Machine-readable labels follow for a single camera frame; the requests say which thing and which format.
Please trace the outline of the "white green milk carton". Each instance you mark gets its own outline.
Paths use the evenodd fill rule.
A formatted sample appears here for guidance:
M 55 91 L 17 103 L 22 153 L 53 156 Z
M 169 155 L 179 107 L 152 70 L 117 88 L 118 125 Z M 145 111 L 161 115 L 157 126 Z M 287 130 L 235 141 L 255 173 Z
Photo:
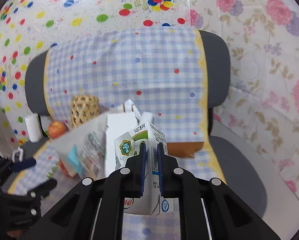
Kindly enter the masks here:
M 159 189 L 157 145 L 163 144 L 168 153 L 166 138 L 150 121 L 145 121 L 114 140 L 116 169 L 126 166 L 127 159 L 140 153 L 141 144 L 146 145 L 144 191 L 141 198 L 126 198 L 124 211 L 134 215 L 158 216 L 174 210 L 174 201 L 163 198 Z

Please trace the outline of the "clear plastic trash bag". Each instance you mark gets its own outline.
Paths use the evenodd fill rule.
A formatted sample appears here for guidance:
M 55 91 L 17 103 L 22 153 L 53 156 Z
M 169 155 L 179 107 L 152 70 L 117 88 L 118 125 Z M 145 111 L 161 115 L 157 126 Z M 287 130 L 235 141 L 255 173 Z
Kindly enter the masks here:
M 154 124 L 154 115 L 150 112 L 141 113 L 136 104 L 128 99 L 114 108 L 103 108 L 96 120 L 99 124 L 104 124 L 105 128 L 121 128 L 129 131 L 143 122 L 149 121 Z

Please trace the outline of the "orange knitted cloth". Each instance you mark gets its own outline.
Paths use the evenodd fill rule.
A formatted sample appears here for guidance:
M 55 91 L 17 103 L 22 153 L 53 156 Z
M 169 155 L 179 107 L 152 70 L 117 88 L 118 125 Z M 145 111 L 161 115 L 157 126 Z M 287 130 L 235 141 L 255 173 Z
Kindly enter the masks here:
M 67 177 L 71 177 L 73 178 L 75 175 L 71 175 L 69 174 L 68 170 L 66 169 L 65 165 L 63 164 L 63 162 L 59 159 L 58 160 L 58 166 L 60 168 L 60 170 L 67 176 Z

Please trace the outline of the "white paper roll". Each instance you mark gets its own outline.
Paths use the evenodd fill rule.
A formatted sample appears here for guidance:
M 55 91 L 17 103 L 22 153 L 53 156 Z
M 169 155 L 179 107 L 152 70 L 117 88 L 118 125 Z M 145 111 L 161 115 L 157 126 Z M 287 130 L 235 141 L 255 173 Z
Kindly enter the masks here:
M 43 137 L 37 113 L 25 117 L 25 124 L 31 142 L 36 143 Z

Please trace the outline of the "dark grey chair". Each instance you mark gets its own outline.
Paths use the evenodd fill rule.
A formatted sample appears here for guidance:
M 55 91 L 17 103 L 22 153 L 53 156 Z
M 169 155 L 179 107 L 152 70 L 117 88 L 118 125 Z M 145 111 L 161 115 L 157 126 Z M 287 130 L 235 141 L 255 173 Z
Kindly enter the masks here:
M 213 127 L 213 109 L 221 105 L 229 92 L 230 56 L 222 38 L 207 31 L 200 32 L 205 45 L 208 71 L 208 130 Z M 48 115 L 43 88 L 43 65 L 47 53 L 36 56 L 29 65 L 25 78 L 26 101 L 32 112 Z M 266 189 L 248 159 L 226 139 L 210 136 L 211 146 L 217 156 L 229 187 L 259 216 L 267 206 Z

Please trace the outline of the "red apple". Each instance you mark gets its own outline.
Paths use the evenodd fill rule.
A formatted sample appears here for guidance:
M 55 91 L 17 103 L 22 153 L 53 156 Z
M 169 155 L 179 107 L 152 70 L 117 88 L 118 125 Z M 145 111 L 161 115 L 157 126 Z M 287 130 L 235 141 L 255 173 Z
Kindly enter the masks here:
M 56 139 L 66 133 L 68 130 L 68 127 L 60 122 L 60 121 L 53 121 L 49 124 L 49 127 L 47 128 L 48 135 L 51 139 Z

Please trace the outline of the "brown knife sheath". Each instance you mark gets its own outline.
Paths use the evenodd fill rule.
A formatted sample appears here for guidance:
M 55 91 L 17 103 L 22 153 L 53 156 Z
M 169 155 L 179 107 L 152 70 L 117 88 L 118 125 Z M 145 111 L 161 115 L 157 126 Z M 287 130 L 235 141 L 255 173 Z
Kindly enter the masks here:
M 194 158 L 204 146 L 203 142 L 168 142 L 168 154 L 180 158 Z

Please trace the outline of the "woven bamboo basket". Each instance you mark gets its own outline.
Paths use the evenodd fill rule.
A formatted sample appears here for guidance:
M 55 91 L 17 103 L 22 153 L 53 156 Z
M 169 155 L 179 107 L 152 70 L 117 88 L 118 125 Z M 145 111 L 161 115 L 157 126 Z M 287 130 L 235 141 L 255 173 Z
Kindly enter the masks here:
M 100 114 L 99 100 L 93 95 L 77 95 L 71 101 L 71 129 L 85 124 Z

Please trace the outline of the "blue checked cloth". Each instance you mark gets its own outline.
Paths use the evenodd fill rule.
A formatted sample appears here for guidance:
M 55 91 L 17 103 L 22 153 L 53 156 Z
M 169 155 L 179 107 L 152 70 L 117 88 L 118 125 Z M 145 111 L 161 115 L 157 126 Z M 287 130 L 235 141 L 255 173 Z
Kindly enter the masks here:
M 48 115 L 70 122 L 77 95 L 100 110 L 132 100 L 154 115 L 168 142 L 203 142 L 186 165 L 204 179 L 223 177 L 208 138 L 208 71 L 200 30 L 155 27 L 81 37 L 49 49 L 43 65 Z

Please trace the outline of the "balloon pattern plastic sheet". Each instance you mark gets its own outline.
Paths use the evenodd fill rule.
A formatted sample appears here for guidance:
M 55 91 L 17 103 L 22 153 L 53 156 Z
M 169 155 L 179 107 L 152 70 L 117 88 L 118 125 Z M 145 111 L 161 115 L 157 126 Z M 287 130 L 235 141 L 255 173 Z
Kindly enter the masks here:
M 113 30 L 190 24 L 190 0 L 7 0 L 0 10 L 0 152 L 28 140 L 25 75 L 36 56 Z

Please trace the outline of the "floral pattern plastic sheet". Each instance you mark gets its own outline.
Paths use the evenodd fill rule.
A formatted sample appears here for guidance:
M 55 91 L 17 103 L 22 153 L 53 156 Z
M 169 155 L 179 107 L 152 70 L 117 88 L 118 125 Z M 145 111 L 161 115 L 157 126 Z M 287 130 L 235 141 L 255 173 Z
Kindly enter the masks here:
M 299 7 L 294 0 L 190 0 L 191 24 L 222 37 L 230 89 L 214 117 L 269 161 L 299 200 Z

